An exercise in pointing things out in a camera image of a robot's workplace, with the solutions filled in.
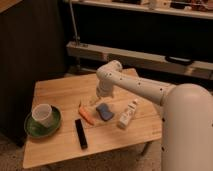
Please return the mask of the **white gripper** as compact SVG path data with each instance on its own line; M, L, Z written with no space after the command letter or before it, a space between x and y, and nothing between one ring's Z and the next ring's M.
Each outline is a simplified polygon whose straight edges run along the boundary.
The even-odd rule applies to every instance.
M103 89L101 89L100 87L96 88L96 95L99 97L92 97L90 100L90 104L96 104L100 98L102 97L108 97L109 93L107 91L104 91Z

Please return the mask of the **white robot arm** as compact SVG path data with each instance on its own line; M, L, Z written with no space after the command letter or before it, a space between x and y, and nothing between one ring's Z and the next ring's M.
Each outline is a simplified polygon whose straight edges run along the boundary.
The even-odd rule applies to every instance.
M112 60L96 71L98 97L116 86L162 107L161 171L213 171L213 95L191 83L174 85L123 73Z

